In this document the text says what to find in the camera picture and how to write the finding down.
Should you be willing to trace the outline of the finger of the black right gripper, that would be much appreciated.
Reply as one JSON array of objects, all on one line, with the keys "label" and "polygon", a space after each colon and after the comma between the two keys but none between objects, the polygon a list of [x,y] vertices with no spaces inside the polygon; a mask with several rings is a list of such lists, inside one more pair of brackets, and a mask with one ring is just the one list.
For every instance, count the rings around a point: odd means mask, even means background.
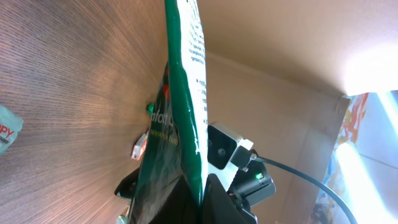
[{"label": "finger of the black right gripper", "polygon": [[124,199],[133,199],[136,184],[139,178],[140,168],[131,172],[128,176],[123,178],[114,191],[115,196]]}]

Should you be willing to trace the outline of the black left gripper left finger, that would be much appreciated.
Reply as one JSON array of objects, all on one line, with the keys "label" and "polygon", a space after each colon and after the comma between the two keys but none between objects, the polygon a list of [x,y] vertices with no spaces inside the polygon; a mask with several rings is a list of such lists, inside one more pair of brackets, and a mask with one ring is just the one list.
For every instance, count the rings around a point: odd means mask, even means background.
[{"label": "black left gripper left finger", "polygon": [[157,215],[150,224],[196,224],[198,223],[198,207],[189,186],[180,177],[175,187],[167,197]]}]

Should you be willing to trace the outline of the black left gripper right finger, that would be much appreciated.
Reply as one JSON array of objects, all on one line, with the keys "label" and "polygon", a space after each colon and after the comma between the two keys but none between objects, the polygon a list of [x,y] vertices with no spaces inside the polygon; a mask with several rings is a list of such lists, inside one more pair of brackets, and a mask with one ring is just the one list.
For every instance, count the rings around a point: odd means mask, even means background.
[{"label": "black left gripper right finger", "polygon": [[201,222],[203,224],[239,223],[239,213],[215,174],[210,174],[206,181]]}]

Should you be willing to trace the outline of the red stick packet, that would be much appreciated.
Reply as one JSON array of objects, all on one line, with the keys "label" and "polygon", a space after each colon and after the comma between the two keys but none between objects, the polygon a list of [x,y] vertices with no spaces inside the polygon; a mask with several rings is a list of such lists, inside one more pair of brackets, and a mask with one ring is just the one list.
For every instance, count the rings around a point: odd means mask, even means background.
[{"label": "red stick packet", "polygon": [[131,151],[131,159],[139,160],[143,155],[147,145],[147,133],[144,133],[134,143]]}]

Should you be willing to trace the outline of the green white package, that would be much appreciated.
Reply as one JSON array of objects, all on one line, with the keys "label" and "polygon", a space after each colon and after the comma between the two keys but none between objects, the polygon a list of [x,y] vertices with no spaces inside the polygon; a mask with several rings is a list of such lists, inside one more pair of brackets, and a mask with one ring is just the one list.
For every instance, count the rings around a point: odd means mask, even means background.
[{"label": "green white package", "polygon": [[205,39],[196,1],[166,1],[165,15],[169,58],[141,165],[179,159],[192,197],[201,205],[208,176]]}]

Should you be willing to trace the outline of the small red white box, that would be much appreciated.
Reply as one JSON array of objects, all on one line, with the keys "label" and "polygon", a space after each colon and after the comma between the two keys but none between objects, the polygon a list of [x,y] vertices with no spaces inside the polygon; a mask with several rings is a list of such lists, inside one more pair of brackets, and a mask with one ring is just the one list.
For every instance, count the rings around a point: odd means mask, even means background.
[{"label": "small red white box", "polygon": [[1,105],[1,155],[16,140],[19,131],[22,130],[24,120],[11,110]]}]

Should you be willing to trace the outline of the red yellow sauce bottle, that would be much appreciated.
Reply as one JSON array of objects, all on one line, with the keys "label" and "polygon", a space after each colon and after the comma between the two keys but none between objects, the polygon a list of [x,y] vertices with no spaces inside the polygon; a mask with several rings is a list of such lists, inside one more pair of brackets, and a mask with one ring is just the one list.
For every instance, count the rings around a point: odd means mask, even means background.
[{"label": "red yellow sauce bottle", "polygon": [[154,103],[154,102],[151,102],[151,103],[149,103],[149,104],[147,105],[146,110],[147,110],[147,114],[148,114],[149,116],[152,116],[153,110],[154,110],[154,106],[155,106],[155,103]]}]

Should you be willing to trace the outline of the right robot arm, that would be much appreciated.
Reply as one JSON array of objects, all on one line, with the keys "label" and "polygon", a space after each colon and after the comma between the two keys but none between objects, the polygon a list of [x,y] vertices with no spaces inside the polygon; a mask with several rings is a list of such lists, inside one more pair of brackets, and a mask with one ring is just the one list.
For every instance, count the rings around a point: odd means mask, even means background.
[{"label": "right robot arm", "polygon": [[144,161],[114,191],[130,201],[120,223],[257,223],[251,207],[274,195],[275,185],[263,163],[243,170],[229,160],[211,159],[201,205],[183,176],[179,159]]}]

